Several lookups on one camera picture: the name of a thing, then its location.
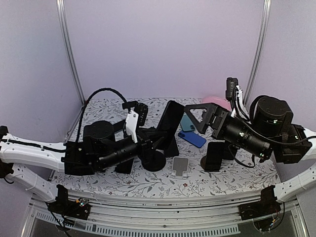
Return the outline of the blue phone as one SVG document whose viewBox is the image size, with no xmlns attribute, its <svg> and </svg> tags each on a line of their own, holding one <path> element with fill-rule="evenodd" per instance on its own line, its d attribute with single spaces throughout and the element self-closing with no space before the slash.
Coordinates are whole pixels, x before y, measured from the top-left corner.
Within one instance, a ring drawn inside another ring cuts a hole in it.
<svg viewBox="0 0 316 237">
<path fill-rule="evenodd" d="M 206 143 L 205 138 L 191 131 L 189 132 L 180 131 L 178 133 L 178 136 L 197 148 L 201 148 Z"/>
</svg>

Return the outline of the aluminium corner post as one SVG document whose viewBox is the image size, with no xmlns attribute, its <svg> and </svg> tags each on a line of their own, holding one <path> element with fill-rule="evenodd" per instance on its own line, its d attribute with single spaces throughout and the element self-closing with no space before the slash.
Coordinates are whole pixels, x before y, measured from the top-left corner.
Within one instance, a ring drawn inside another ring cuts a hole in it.
<svg viewBox="0 0 316 237">
<path fill-rule="evenodd" d="M 249 104 L 250 102 L 250 96 L 252 93 L 253 86 L 255 84 L 255 79 L 256 79 L 258 68 L 259 68 L 261 54 L 264 47 L 264 41 L 266 38 L 267 29 L 268 29 L 271 5 L 272 5 L 271 0 L 264 1 L 255 55 L 254 55 L 253 63 L 251 66 L 250 75 L 249 75 L 249 79 L 246 86 L 246 91 L 244 94 L 244 103 L 246 105 Z"/>
<path fill-rule="evenodd" d="M 66 55 L 68 58 L 72 78 L 74 81 L 76 92 L 79 97 L 79 101 L 83 105 L 85 103 L 85 97 L 84 97 L 83 88 L 79 79 L 79 74 L 78 74 L 78 70 L 77 70 L 77 66 L 76 66 L 76 62 L 75 62 L 75 58 L 74 58 L 74 54 L 72 50 L 69 29 L 68 29 L 68 24 L 67 24 L 65 1 L 57 0 L 56 6 L 57 6 L 57 13 L 58 13 L 58 18 L 59 18 L 61 33 L 62 33 L 64 45 L 65 45 Z"/>
</svg>

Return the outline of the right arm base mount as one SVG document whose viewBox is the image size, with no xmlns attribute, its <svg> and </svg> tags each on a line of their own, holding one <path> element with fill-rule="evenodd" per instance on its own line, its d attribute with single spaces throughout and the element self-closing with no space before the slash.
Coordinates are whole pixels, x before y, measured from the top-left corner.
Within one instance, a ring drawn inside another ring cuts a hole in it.
<svg viewBox="0 0 316 237">
<path fill-rule="evenodd" d="M 275 185 L 264 188 L 260 192 L 258 201 L 239 205 L 238 212 L 241 219 L 248 220 L 280 212 L 281 204 L 277 202 L 274 188 Z"/>
</svg>

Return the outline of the black phone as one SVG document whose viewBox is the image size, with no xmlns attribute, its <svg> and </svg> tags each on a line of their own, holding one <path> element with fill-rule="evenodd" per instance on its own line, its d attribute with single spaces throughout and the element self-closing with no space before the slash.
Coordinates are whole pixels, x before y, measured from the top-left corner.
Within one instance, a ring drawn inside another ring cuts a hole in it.
<svg viewBox="0 0 316 237">
<path fill-rule="evenodd" d="M 166 158 L 172 158 L 179 155 L 179 150 L 178 150 L 175 136 L 173 136 L 169 146 L 166 149 L 164 149 L 163 152 Z"/>
<path fill-rule="evenodd" d="M 158 131 L 167 132 L 168 135 L 174 135 L 184 113 L 184 106 L 180 103 L 170 100 L 162 113 L 157 126 Z"/>
<path fill-rule="evenodd" d="M 210 142 L 208 143 L 207 153 L 205 157 L 205 171 L 219 171 L 224 156 L 224 142 Z"/>
<path fill-rule="evenodd" d="M 228 145 L 224 147 L 223 160 L 234 160 L 236 156 L 236 150 L 234 147 Z"/>
</svg>

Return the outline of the floral table mat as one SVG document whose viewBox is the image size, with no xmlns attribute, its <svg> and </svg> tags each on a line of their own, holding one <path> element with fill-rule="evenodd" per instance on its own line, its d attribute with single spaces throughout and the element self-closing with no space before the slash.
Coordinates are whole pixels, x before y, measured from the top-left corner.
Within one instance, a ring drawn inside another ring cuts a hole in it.
<svg viewBox="0 0 316 237">
<path fill-rule="evenodd" d="M 157 127 L 163 110 L 169 100 L 182 105 L 200 104 L 198 98 L 145 98 L 128 99 L 144 103 L 149 107 L 145 127 Z M 83 116 L 82 128 L 99 120 L 116 123 L 126 118 L 127 111 L 122 109 L 122 101 L 118 99 L 92 99 Z M 178 137 L 176 142 L 180 157 L 189 159 L 188 178 L 171 177 L 172 158 L 167 158 L 163 170 L 146 171 L 139 159 L 134 159 L 130 174 L 120 174 L 114 167 L 104 173 L 90 176 L 71 176 L 55 172 L 51 182 L 61 184 L 69 190 L 102 194 L 108 196 L 138 198 L 193 198 L 230 195 L 241 192 L 260 191 L 270 185 L 280 183 L 277 170 L 272 160 L 259 163 L 256 158 L 254 168 L 246 168 L 234 160 L 224 160 L 218 172 L 204 172 L 200 159 L 206 155 L 208 142 L 211 138 L 210 129 L 201 135 L 207 142 L 197 148 Z"/>
</svg>

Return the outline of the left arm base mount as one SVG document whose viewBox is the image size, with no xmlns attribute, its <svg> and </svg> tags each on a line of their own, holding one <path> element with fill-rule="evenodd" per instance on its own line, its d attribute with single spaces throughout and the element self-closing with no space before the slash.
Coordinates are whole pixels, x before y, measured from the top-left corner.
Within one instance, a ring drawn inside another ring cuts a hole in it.
<svg viewBox="0 0 316 237">
<path fill-rule="evenodd" d="M 54 202 L 48 203 L 47 209 L 50 212 L 60 214 L 62 217 L 87 220 L 91 210 L 89 203 L 89 199 L 82 197 L 70 200 L 68 190 L 62 185 L 57 185 L 57 197 Z"/>
</svg>

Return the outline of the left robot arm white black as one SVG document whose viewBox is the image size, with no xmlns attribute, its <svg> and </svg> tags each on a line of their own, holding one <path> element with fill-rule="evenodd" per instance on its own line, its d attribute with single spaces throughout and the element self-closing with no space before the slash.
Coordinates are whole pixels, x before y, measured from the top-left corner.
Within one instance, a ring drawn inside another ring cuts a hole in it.
<svg viewBox="0 0 316 237">
<path fill-rule="evenodd" d="M 66 198 L 67 189 L 55 186 L 26 168 L 33 165 L 74 176 L 93 175 L 107 168 L 139 158 L 149 171 L 161 170 L 165 158 L 159 153 L 167 138 L 166 131 L 137 128 L 131 135 L 115 141 L 114 128 L 106 121 L 84 127 L 82 142 L 39 143 L 21 139 L 0 128 L 0 177 L 7 183 L 17 181 L 37 194 L 62 214 L 70 214 L 73 203 Z"/>
</svg>

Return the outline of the right aluminium corner post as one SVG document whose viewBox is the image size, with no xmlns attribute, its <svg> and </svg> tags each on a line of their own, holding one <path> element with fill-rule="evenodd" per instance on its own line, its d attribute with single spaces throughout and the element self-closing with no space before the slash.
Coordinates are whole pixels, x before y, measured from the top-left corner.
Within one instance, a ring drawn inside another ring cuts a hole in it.
<svg viewBox="0 0 316 237">
<path fill-rule="evenodd" d="M 244 103 L 246 105 L 249 104 L 250 102 L 250 96 L 252 93 L 253 86 L 255 84 L 255 79 L 256 79 L 258 68 L 259 68 L 261 54 L 264 47 L 264 41 L 266 38 L 267 29 L 268 29 L 271 5 L 272 5 L 271 0 L 264 1 L 255 55 L 254 55 L 253 63 L 251 66 L 250 75 L 249 75 L 249 79 L 246 86 L 246 91 L 244 94 Z"/>
</svg>

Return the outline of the teal green phone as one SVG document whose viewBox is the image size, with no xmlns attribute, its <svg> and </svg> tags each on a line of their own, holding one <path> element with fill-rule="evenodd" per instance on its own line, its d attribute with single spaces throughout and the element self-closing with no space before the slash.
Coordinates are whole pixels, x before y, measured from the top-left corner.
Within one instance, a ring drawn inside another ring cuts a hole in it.
<svg viewBox="0 0 316 237">
<path fill-rule="evenodd" d="M 192 121 L 186 114 L 183 114 L 182 119 L 180 121 L 180 126 L 184 132 L 192 132 L 196 129 Z"/>
</svg>

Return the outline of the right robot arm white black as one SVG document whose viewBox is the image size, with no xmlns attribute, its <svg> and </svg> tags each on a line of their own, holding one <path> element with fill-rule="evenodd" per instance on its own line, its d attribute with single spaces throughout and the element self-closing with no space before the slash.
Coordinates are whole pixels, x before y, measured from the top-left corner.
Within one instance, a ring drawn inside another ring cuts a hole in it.
<svg viewBox="0 0 316 237">
<path fill-rule="evenodd" d="M 316 134 L 293 124 L 293 112 L 284 100 L 259 96 L 249 121 L 215 103 L 186 105 L 185 113 L 199 133 L 212 129 L 212 138 L 242 148 L 261 161 L 298 163 L 316 158 Z"/>
</svg>

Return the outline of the white folding stand front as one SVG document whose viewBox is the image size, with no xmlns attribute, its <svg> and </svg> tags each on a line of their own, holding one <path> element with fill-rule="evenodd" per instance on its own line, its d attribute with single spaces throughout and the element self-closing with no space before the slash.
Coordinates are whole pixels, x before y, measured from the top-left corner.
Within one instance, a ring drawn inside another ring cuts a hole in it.
<svg viewBox="0 0 316 237">
<path fill-rule="evenodd" d="M 171 177 L 175 179 L 187 179 L 189 162 L 188 158 L 174 157 L 172 160 Z"/>
</svg>

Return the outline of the black round-base clamp stand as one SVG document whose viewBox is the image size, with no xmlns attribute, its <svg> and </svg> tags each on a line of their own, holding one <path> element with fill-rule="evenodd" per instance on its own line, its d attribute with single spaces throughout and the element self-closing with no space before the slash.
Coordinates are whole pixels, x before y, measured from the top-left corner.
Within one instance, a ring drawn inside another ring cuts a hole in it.
<svg viewBox="0 0 316 237">
<path fill-rule="evenodd" d="M 157 172 L 162 170 L 166 165 L 166 158 L 163 153 L 154 151 L 153 156 L 148 160 L 142 161 L 142 166 L 145 170 L 150 172 Z"/>
</svg>

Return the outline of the pink plate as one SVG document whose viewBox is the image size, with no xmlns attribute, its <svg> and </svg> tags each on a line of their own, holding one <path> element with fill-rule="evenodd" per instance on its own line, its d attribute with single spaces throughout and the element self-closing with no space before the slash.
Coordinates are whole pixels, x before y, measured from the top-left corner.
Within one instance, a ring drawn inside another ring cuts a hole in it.
<svg viewBox="0 0 316 237">
<path fill-rule="evenodd" d="M 202 104 L 206 104 L 206 103 L 214 103 L 216 105 L 219 105 L 221 107 L 223 107 L 224 109 L 227 109 L 228 111 L 231 111 L 231 105 L 229 103 L 228 100 L 226 100 L 225 98 L 220 98 L 220 97 L 216 97 L 216 96 L 209 96 L 209 97 L 205 97 L 201 100 Z"/>
</svg>

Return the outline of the left aluminium corner post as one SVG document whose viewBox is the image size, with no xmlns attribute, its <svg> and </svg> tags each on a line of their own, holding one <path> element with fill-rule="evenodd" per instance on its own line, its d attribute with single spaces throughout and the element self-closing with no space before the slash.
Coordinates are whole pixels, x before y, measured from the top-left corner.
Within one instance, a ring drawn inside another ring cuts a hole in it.
<svg viewBox="0 0 316 237">
<path fill-rule="evenodd" d="M 57 6 L 57 13 L 58 13 L 58 18 L 59 18 L 61 33 L 62 33 L 64 45 L 65 45 L 66 55 L 68 58 L 72 78 L 74 81 L 76 92 L 79 97 L 79 101 L 83 105 L 85 103 L 85 97 L 84 97 L 83 88 L 79 79 L 79 74 L 78 74 L 78 70 L 77 70 L 77 66 L 76 66 L 76 62 L 75 62 L 75 58 L 74 58 L 74 54 L 72 50 L 69 29 L 68 29 L 68 24 L 67 24 L 65 1 L 57 0 L 56 6 Z"/>
</svg>

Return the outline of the dark grey folding stand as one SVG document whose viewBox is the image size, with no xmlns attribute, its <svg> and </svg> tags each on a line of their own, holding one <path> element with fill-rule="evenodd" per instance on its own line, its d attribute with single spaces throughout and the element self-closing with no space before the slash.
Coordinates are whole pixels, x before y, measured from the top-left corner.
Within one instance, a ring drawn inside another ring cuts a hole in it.
<svg viewBox="0 0 316 237">
<path fill-rule="evenodd" d="M 208 169 L 208 164 L 207 164 L 207 156 L 204 156 L 201 161 L 200 161 L 200 165 L 203 168 L 204 171 L 206 171 Z"/>
</svg>

